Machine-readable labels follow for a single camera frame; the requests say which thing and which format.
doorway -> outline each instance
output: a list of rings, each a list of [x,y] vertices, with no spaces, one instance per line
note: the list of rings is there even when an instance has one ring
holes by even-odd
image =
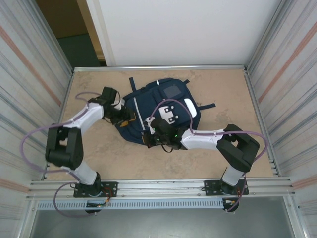
[[[106,66],[85,0],[36,0],[72,68]]]

navy backpack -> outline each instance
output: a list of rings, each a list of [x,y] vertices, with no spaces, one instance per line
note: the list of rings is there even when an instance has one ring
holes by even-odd
[[[200,107],[197,106],[186,86],[189,80],[183,82],[174,78],[160,79],[147,84],[139,90],[136,90],[133,78],[129,78],[129,80],[133,92],[123,97],[123,99],[125,106],[134,111],[136,119],[129,122],[127,126],[120,127],[116,125],[115,127],[121,136],[130,142],[144,145],[142,134],[149,130],[148,127],[144,126],[144,121],[164,99],[176,99],[187,107],[193,117],[193,129],[197,129],[198,127],[201,117],[200,110],[215,107],[214,103]],[[189,128],[190,125],[189,115],[176,102],[162,104],[155,112],[154,117],[164,118],[175,128]]]

aluminum frame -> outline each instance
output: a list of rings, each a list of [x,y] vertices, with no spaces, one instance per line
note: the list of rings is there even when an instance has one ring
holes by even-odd
[[[112,200],[135,199],[190,199],[190,198],[232,198],[235,195],[206,196],[201,191],[205,179],[151,179],[151,180],[115,180],[118,182],[117,197]],[[27,200],[52,200],[56,190],[70,181],[33,181]],[[290,178],[263,177],[247,178],[248,197],[294,196]],[[63,187],[58,200],[100,200],[100,198],[74,198],[74,190],[70,186]]]
[[[105,72],[105,71],[146,71],[146,70],[211,70],[211,69],[244,69],[241,64],[231,65],[158,65],[158,66],[109,66],[109,67],[76,67],[77,72]]]
[[[65,113],[65,110],[66,110],[66,104],[67,104],[67,101],[68,101],[68,98],[69,98],[69,93],[70,93],[70,89],[71,89],[71,85],[73,84],[73,81],[74,81],[74,74],[70,78],[69,84],[67,86],[66,95],[65,95],[65,98],[64,98],[62,106],[61,106],[61,111],[60,111],[60,115],[58,117],[57,123],[61,123],[62,120],[63,120],[64,113]],[[48,166],[49,166],[49,164],[48,164],[48,162],[46,162],[45,163],[45,167],[44,167],[45,171],[47,171]],[[42,175],[41,180],[44,180],[44,179],[46,179],[46,173],[43,173],[43,175]]]
[[[252,85],[248,75],[246,74],[243,65],[185,65],[185,66],[127,66],[127,67],[98,67],[98,68],[75,68],[76,72],[100,72],[100,71],[143,71],[143,70],[211,70],[211,69],[241,69],[244,71],[246,83],[248,85],[250,97],[255,108],[255,113],[259,120],[261,131],[264,135],[267,135],[267,129],[265,127],[261,112],[255,98]],[[59,121],[62,120],[65,105],[69,96],[69,91],[72,85],[73,77],[69,83],[67,94],[62,106],[61,115]],[[278,174],[278,165],[274,163],[275,155],[271,146],[269,145],[268,154],[270,157],[271,167],[273,172]],[[120,180],[119,191],[117,198],[114,200],[131,200],[131,199],[206,199],[201,187],[203,187],[203,181],[208,179],[160,179],[160,180]],[[290,178],[286,177],[266,177],[266,178],[247,178],[250,194],[248,197],[262,197],[262,196],[282,196],[284,197],[286,208],[288,208],[289,218],[292,224],[301,224],[300,218],[294,214],[297,212],[294,210],[294,206],[289,202],[294,195],[294,189]],[[35,220],[37,207],[40,201],[52,200],[56,189],[65,183],[66,181],[33,181],[31,183],[30,192],[27,196],[27,207],[25,209],[25,217],[23,220],[23,227],[19,232],[18,237],[29,237],[31,229]],[[88,200],[87,198],[74,198],[73,189],[64,187],[60,194],[57,196],[57,200]],[[210,196],[213,198],[222,198],[224,196]],[[294,229],[296,238],[306,237],[302,226],[297,225]]]

ventilated strip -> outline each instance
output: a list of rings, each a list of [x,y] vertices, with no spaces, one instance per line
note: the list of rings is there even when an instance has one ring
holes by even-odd
[[[86,208],[85,201],[57,201],[59,210],[94,210]],[[135,200],[110,200],[108,206],[97,209],[169,209],[169,208],[223,208],[222,198],[203,199],[135,199]],[[52,201],[39,202],[37,210],[54,210]]]

backpack strap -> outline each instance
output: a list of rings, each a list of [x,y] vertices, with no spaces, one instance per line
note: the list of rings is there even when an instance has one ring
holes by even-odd
[[[129,80],[130,80],[132,91],[133,92],[137,91],[137,89],[135,88],[135,83],[134,83],[133,77],[129,78]]]
[[[200,106],[198,108],[199,108],[199,110],[205,110],[205,109],[214,108],[214,107],[216,107],[216,104],[215,103],[211,103],[211,104],[208,104],[208,105]]]

